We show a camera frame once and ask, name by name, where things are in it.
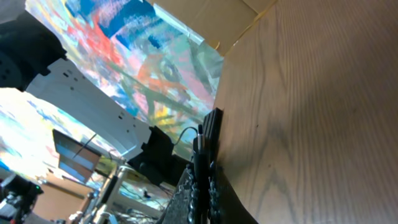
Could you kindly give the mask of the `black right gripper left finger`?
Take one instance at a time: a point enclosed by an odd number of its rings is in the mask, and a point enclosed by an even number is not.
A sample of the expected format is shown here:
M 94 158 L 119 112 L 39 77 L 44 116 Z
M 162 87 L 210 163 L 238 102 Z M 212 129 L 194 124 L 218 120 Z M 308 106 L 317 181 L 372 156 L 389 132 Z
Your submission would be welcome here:
M 198 184 L 189 164 L 177 184 L 165 211 L 156 224 L 195 224 L 198 223 Z

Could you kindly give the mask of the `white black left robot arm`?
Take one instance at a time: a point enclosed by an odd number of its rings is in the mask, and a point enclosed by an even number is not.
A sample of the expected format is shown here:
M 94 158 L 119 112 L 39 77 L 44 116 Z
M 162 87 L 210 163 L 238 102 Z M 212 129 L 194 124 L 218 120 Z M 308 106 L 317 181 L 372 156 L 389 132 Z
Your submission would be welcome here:
M 189 164 L 159 127 L 127 112 L 67 58 L 57 36 L 26 10 L 1 16 L 1 88 L 44 100 L 110 143 L 153 184 L 177 185 Z

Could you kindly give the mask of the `colourful painted backdrop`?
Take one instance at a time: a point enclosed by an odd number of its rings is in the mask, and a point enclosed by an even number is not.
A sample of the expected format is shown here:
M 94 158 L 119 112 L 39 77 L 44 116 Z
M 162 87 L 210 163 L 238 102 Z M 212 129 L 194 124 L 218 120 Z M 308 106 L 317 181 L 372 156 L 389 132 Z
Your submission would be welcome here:
M 161 19 L 146 1 L 2 1 L 1 22 L 28 11 L 61 41 L 67 57 L 131 115 L 192 154 L 193 127 L 212 108 L 222 56 Z M 29 93 L 1 90 L 1 163 L 28 177 L 57 168 L 52 130 L 121 158 L 102 136 Z

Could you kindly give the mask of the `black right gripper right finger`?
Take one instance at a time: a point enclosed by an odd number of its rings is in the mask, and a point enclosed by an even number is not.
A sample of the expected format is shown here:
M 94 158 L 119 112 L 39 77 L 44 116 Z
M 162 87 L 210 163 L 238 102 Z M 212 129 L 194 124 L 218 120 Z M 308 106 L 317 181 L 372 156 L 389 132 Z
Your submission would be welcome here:
M 215 224 L 257 224 L 254 217 L 245 209 L 234 191 L 223 168 L 212 162 L 209 176 L 210 223 Z

